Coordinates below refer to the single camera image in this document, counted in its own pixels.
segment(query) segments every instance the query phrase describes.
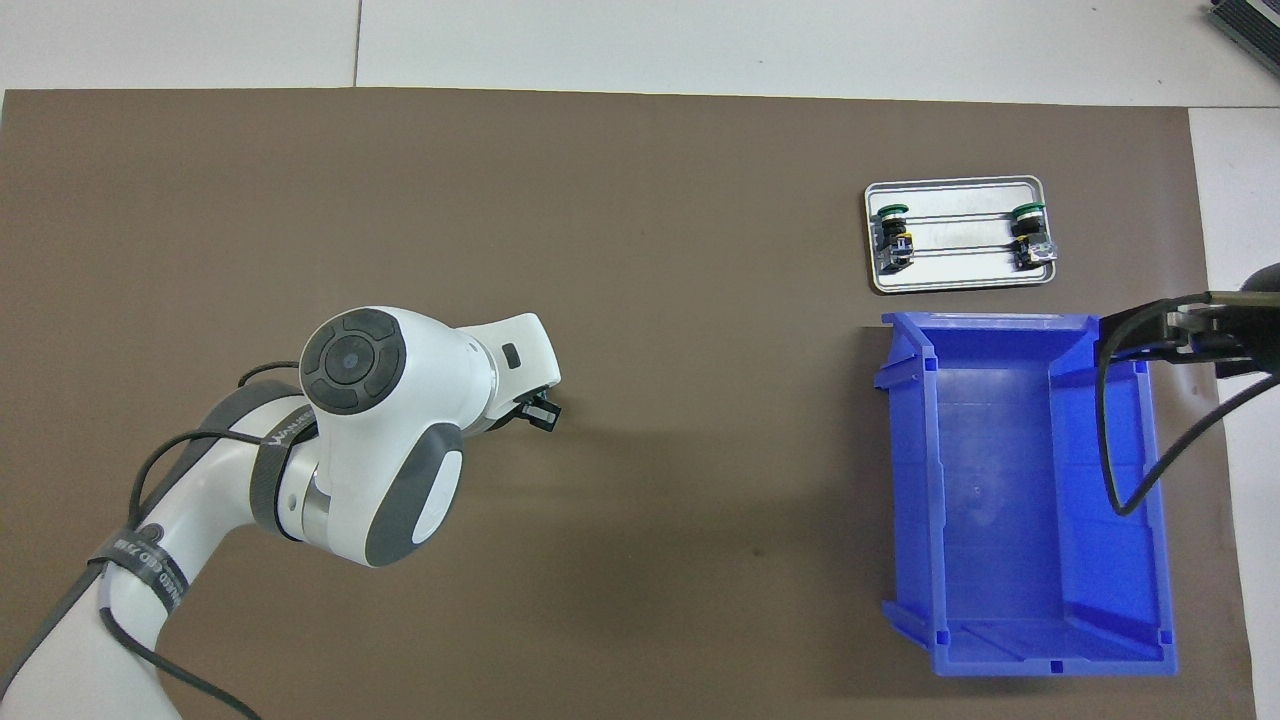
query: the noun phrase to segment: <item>velcro strap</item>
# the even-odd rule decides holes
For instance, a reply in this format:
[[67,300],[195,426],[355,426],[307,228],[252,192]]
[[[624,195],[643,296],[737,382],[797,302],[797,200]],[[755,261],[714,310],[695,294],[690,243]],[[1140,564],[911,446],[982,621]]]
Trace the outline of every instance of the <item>velcro strap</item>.
[[142,580],[164,603],[165,612],[173,612],[191,588],[187,577],[163,547],[150,537],[128,528],[120,528],[90,557],[90,562],[115,562]]
[[298,541],[280,525],[276,502],[289,452],[294,445],[315,436],[316,411],[310,405],[303,405],[280,420],[259,443],[248,483],[248,505],[253,511],[253,521],[264,530]]

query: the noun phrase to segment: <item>brown tabletop surface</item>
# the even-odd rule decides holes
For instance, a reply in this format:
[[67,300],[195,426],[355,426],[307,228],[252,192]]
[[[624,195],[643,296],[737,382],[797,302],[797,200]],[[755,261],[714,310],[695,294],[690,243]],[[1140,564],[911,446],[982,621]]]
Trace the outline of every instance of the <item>brown tabletop surface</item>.
[[[869,183],[1001,174],[1043,181],[1056,279],[872,291]],[[159,650],[268,719],[1252,717],[1219,429],[1164,482],[1178,676],[936,678],[879,609],[881,314],[1106,314],[1204,282],[1181,109],[9,91],[0,657],[159,442],[379,304],[538,313],[564,415],[470,442],[448,521],[390,568],[228,537]],[[1216,391],[1155,375],[1167,442]]]

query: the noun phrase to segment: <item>blue storage bin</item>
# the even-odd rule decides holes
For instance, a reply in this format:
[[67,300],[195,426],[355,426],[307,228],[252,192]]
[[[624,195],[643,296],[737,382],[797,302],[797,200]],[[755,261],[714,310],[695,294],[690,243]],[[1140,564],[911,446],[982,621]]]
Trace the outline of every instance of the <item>blue storage bin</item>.
[[[893,628],[938,675],[1172,675],[1157,487],[1112,512],[1098,461],[1088,315],[893,313],[888,392]],[[1143,363],[1112,368],[1123,496],[1158,456]]]

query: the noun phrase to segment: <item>black cable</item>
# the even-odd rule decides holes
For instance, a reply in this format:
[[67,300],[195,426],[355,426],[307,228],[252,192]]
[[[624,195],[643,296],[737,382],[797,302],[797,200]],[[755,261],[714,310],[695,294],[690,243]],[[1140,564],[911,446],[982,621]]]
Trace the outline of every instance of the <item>black cable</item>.
[[257,368],[253,368],[250,372],[241,375],[241,379],[236,383],[236,387],[244,387],[244,383],[247,383],[250,378],[252,378],[259,373],[265,373],[268,370],[275,370],[279,368],[297,368],[297,366],[298,366],[297,360],[276,360],[275,363],[264,363]]
[[[1187,447],[1189,447],[1197,438],[1199,438],[1199,436],[1202,436],[1204,430],[1211,428],[1215,423],[1225,418],[1229,413],[1231,413],[1236,407],[1244,405],[1245,402],[1253,400],[1254,397],[1280,384],[1280,378],[1276,378],[1274,375],[1268,377],[1248,387],[1231,400],[1224,402],[1219,407],[1213,409],[1210,414],[1201,418],[1194,425],[1188,428],[1187,432],[1179,436],[1179,438],[1174,441],[1174,445],[1171,445],[1169,450],[1166,450],[1165,454],[1161,455],[1158,460],[1156,460],[1156,464],[1152,465],[1151,470],[1148,470],[1147,474],[1142,478],[1142,482],[1138,484],[1138,488],[1129,497],[1129,500],[1121,502],[1119,489],[1116,488],[1115,474],[1112,473],[1111,469],[1111,448],[1107,439],[1106,388],[1107,388],[1107,373],[1111,368],[1111,356],[1115,355],[1115,351],[1124,342],[1125,337],[1128,337],[1138,325],[1164,313],[1172,311],[1181,305],[1201,305],[1201,304],[1210,305],[1216,301],[1222,305],[1253,307],[1260,305],[1260,302],[1257,302],[1256,300],[1257,299],[1245,297],[1245,293],[1202,292],[1197,295],[1184,295],[1181,297],[1174,297],[1171,300],[1157,301],[1148,305],[1147,307],[1143,307],[1142,310],[1138,310],[1137,313],[1126,318],[1123,323],[1120,323],[1120,327],[1115,329],[1111,337],[1107,338],[1107,341],[1102,345],[1101,350],[1098,350],[1097,354],[1098,374],[1097,374],[1097,383],[1094,386],[1093,409],[1098,427],[1098,454],[1102,464],[1102,478],[1106,484],[1107,500],[1111,502],[1111,509],[1115,510],[1116,515],[1125,516],[1137,510],[1138,506],[1142,505],[1142,501],[1146,500],[1151,489],[1156,486],[1156,482],[1160,479],[1160,475],[1162,475],[1165,470],[1167,470],[1169,466],[1174,462],[1174,460],[1176,460],[1178,456],[1181,455],[1184,450],[1187,450]],[[1276,300],[1272,297],[1265,299],[1265,302],[1267,305],[1275,301]]]
[[[160,447],[155,448],[155,451],[152,451],[150,456],[147,456],[146,461],[142,462],[142,466],[138,468],[137,477],[133,479],[133,489],[129,492],[129,520],[128,520],[129,528],[137,529],[138,524],[142,523],[142,488],[146,486],[147,475],[151,473],[151,468],[155,466],[156,461],[159,461],[165,452],[169,452],[170,450],[173,450],[178,445],[182,445],[183,442],[189,442],[193,439],[205,439],[205,438],[236,439],[251,445],[257,445],[262,442],[262,438],[257,436],[238,433],[236,430],[191,430],[166,439],[164,443],[160,445]],[[261,720],[261,717],[256,712],[253,712],[247,705],[241,702],[236,696],[228,693],[227,691],[219,688],[218,685],[210,683],[209,680],[205,680],[182,669],[177,664],[172,662],[170,660],[166,660],[157,652],[147,648],[146,646],[136,641],[132,635],[129,635],[129,633],[124,630],[124,628],[119,625],[119,623],[115,621],[115,616],[111,615],[110,607],[99,609],[99,615],[102,618],[102,624],[106,625],[106,630],[111,633],[111,637],[114,637],[115,641],[120,643],[120,646],[128,650],[129,652],[155,665],[157,669],[164,670],[165,673],[177,678],[178,680],[187,683],[188,685],[196,688],[197,691],[201,691],[220,700],[221,702],[227,703],[241,715],[244,715],[246,717],[252,717],[255,720]]]
[[157,460],[160,460],[160,457],[165,452],[169,452],[175,446],[187,441],[204,439],[204,438],[238,439],[241,442],[247,442],[251,445],[257,445],[262,442],[262,438],[260,437],[244,433],[237,433],[236,430],[191,430],[166,439],[164,445],[157,447],[151,454],[151,456],[147,457],[147,460],[142,464],[142,468],[138,469],[137,477],[133,479],[133,489],[129,492],[129,515],[128,515],[128,528],[131,530],[136,530],[138,528],[138,524],[142,523],[142,487],[147,482],[147,474],[151,473],[151,468],[156,464]]
[[110,607],[100,607],[97,610],[97,615],[102,619],[102,624],[106,625],[106,632],[111,633],[111,637],[115,638],[115,642],[120,643],[125,650],[128,650],[133,655],[137,655],[142,660],[146,660],[147,662],[155,665],[157,670],[168,673],[172,678],[182,680],[183,683],[187,683],[188,685],[196,688],[197,691],[223,701],[224,703],[227,703],[229,707],[232,707],[244,717],[250,717],[252,720],[262,720],[261,715],[253,712],[253,710],[250,706],[241,702],[239,698],[237,698],[232,693],[219,688],[218,685],[210,683],[209,680],[201,679],[200,676],[192,674],[188,670],[184,670],[177,664],[165,660],[155,651],[150,650],[147,646],[133,639],[133,635],[127,633],[124,628],[122,628],[120,624],[115,621],[115,616],[111,615]]

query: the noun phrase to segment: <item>metal tray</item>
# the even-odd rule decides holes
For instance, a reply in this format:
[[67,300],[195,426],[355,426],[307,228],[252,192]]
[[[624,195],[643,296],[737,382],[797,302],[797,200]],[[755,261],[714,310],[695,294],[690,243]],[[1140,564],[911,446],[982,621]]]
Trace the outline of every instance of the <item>metal tray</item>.
[[[876,261],[882,233],[876,211],[897,202],[910,206],[914,263],[883,273]],[[1025,202],[1044,202],[1044,188],[1032,176],[872,183],[865,193],[872,282],[886,293],[1047,283],[1055,263],[1019,269],[1011,250],[1009,211]]]

